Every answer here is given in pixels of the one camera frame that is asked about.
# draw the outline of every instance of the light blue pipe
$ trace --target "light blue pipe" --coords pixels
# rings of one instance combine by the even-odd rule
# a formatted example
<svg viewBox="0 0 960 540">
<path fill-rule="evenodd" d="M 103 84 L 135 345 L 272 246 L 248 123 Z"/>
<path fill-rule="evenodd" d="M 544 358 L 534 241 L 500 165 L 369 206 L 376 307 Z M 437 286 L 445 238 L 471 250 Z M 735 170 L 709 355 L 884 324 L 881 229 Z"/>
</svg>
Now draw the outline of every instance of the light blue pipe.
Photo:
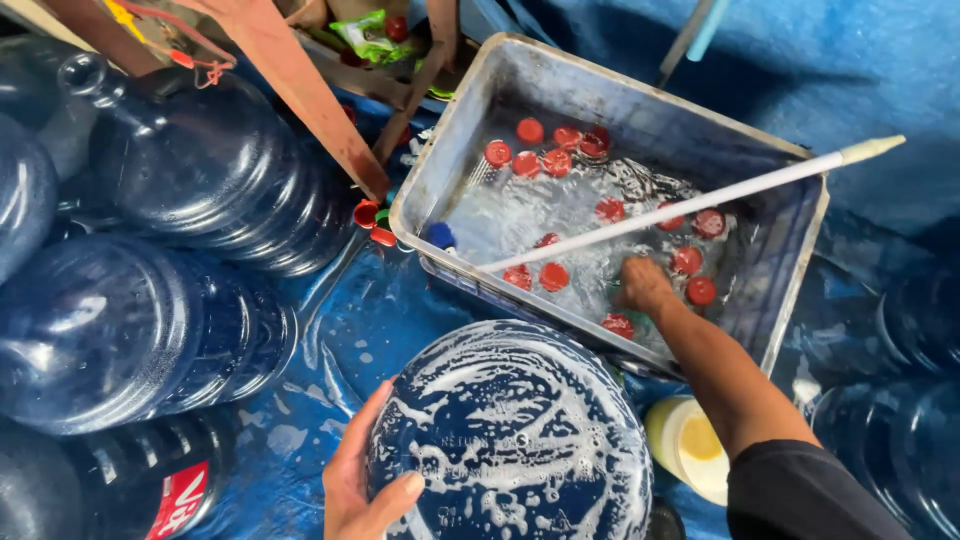
<svg viewBox="0 0 960 540">
<path fill-rule="evenodd" d="M 729 5 L 730 0 L 713 2 L 710 12 L 707 13 L 707 18 L 704 19 L 703 26 L 700 27 L 700 32 L 690 43 L 690 48 L 686 50 L 687 60 L 701 61 L 704 58 L 704 53 L 706 53 L 707 47 L 710 47 L 713 35 L 717 33 L 717 28 L 719 28 L 720 21 L 723 20 L 723 15 L 727 12 L 727 6 Z"/>
</svg>

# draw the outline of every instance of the hand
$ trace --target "hand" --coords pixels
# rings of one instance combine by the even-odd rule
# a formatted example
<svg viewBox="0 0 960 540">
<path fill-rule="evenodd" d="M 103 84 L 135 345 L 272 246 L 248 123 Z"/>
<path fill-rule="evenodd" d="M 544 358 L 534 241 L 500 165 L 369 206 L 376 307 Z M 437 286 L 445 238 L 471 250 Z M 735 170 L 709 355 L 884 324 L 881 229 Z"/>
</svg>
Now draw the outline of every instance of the hand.
<svg viewBox="0 0 960 540">
<path fill-rule="evenodd" d="M 649 257 L 627 257 L 620 266 L 620 291 L 613 303 L 642 311 L 655 321 L 662 308 L 677 300 L 663 270 Z"/>
<path fill-rule="evenodd" d="M 381 540 L 387 527 L 413 508 L 423 491 L 423 477 L 411 472 L 390 482 L 367 503 L 367 437 L 393 388 L 393 379 L 384 380 L 373 392 L 347 424 L 340 446 L 324 469 L 325 540 Z"/>
</svg>

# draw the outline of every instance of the bottle neck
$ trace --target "bottle neck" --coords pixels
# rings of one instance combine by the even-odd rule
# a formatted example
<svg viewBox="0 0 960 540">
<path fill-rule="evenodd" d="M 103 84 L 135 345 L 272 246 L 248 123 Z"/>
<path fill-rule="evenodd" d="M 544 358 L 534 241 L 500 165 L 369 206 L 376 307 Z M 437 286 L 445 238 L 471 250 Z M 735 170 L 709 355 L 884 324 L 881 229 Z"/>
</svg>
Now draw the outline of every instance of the bottle neck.
<svg viewBox="0 0 960 540">
<path fill-rule="evenodd" d="M 96 53 L 67 59 L 60 66 L 58 81 L 67 93 L 131 126 L 137 135 L 148 135 L 165 123 L 157 105 L 133 91 L 127 77 Z"/>
</svg>

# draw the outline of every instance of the green plastic bag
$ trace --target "green plastic bag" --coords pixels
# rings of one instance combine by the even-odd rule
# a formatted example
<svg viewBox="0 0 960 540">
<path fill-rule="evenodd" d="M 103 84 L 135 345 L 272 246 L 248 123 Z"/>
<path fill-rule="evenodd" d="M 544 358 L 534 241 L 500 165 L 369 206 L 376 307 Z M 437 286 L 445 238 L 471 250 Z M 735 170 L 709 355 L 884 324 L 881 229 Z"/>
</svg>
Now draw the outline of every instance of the green plastic bag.
<svg viewBox="0 0 960 540">
<path fill-rule="evenodd" d="M 378 10 L 356 20 L 330 23 L 330 29 L 346 41 L 358 57 L 373 63 L 392 63 L 406 58 L 414 50 L 406 42 L 394 43 L 387 37 L 383 30 L 386 17 L 386 12 Z"/>
</svg>

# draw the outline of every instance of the yellow container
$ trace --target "yellow container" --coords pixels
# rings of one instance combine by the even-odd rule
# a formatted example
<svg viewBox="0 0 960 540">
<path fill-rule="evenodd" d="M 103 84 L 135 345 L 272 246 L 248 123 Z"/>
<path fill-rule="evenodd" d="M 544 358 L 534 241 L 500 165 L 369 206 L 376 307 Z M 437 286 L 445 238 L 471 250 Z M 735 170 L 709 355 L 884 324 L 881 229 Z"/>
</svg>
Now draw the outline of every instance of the yellow container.
<svg viewBox="0 0 960 540">
<path fill-rule="evenodd" d="M 643 419 L 654 459 L 711 503 L 727 505 L 730 460 L 692 396 L 660 400 Z"/>
</svg>

